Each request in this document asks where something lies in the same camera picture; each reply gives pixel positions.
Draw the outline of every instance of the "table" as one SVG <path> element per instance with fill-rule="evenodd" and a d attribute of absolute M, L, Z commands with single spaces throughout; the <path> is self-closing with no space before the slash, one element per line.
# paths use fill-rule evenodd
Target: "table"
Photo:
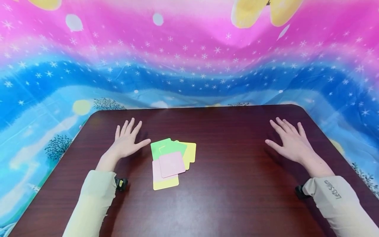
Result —
<path fill-rule="evenodd" d="M 139 141 L 197 143 L 196 162 L 179 175 L 179 186 L 153 191 L 150 146 L 122 159 L 117 176 L 130 185 L 117 191 L 100 236 L 334 236 L 313 200 L 294 194 L 306 171 L 264 143 L 279 142 L 269 124 L 277 116 L 302 122 L 314 150 L 378 224 L 379 201 L 308 114 L 295 105 L 265 105 L 94 113 L 10 236 L 62 236 L 88 171 L 112 144 L 116 126 L 132 117 L 143 121 Z"/>

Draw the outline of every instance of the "stack of cards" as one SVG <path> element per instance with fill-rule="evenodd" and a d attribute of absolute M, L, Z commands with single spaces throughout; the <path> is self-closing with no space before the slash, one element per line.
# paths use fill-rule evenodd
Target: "stack of cards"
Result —
<path fill-rule="evenodd" d="M 195 162 L 196 144 L 171 141 L 170 138 L 151 143 L 153 154 L 153 189 L 179 185 L 178 174 L 189 170 Z"/>

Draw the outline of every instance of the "fabric backdrop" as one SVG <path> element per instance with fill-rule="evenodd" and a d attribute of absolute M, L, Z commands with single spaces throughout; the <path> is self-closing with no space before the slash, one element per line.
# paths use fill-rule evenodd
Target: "fabric backdrop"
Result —
<path fill-rule="evenodd" d="M 378 9 L 376 0 L 2 0 L 0 236 L 98 110 L 299 105 L 379 197 Z"/>

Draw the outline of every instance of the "beige sleeve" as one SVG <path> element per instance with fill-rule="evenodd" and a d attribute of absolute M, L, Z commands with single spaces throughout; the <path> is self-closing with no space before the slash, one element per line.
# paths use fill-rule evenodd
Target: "beige sleeve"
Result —
<path fill-rule="evenodd" d="M 379 237 L 379 229 L 341 176 L 309 179 L 303 192 L 313 197 L 337 237 Z"/>
<path fill-rule="evenodd" d="M 97 237 L 108 208 L 115 198 L 114 172 L 91 170 L 81 188 L 78 203 L 63 237 Z"/>

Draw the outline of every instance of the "hand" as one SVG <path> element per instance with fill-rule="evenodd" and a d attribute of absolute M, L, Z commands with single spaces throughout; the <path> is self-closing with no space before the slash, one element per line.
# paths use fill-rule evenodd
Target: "hand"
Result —
<path fill-rule="evenodd" d="M 301 123 L 298 123 L 299 131 L 297 131 L 297 129 L 285 119 L 282 121 L 280 118 L 276 118 L 276 121 L 280 126 L 273 120 L 270 120 L 270 124 L 282 139 L 283 146 L 271 140 L 266 140 L 265 142 L 270 147 L 287 159 L 301 164 L 304 159 L 315 155 Z"/>
<path fill-rule="evenodd" d="M 120 125 L 117 126 L 116 134 L 114 136 L 114 143 L 108 149 L 108 151 L 104 154 L 108 157 L 112 157 L 115 160 L 119 160 L 123 157 L 127 157 L 142 147 L 148 145 L 151 140 L 146 139 L 141 141 L 140 143 L 135 144 L 136 136 L 142 126 L 142 122 L 140 121 L 137 126 L 132 131 L 134 125 L 134 118 L 128 121 L 126 120 L 122 129 L 120 130 Z"/>

